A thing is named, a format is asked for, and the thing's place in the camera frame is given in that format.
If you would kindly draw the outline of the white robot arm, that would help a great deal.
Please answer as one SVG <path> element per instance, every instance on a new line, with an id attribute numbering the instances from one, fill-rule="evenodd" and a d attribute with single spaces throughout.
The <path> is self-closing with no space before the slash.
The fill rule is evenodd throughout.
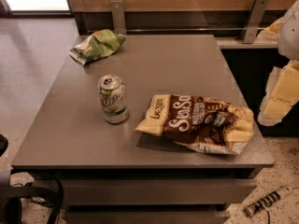
<path id="1" fill-rule="evenodd" d="M 258 122 L 275 126 L 299 102 L 299 0 L 277 21 L 278 53 L 289 59 L 283 68 L 273 67 L 260 105 Z"/>

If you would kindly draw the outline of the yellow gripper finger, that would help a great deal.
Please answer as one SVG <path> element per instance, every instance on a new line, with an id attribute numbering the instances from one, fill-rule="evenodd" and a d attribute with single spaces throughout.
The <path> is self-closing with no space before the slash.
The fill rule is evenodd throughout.
<path id="1" fill-rule="evenodd" d="M 298 102 L 299 62 L 290 60 L 282 68 L 274 66 L 267 80 L 258 122 L 263 126 L 274 126 L 280 123 Z"/>
<path id="2" fill-rule="evenodd" d="M 258 34 L 257 38 L 262 41 L 277 41 L 281 22 L 282 22 L 282 18 L 277 19 L 270 26 L 263 29 Z"/>

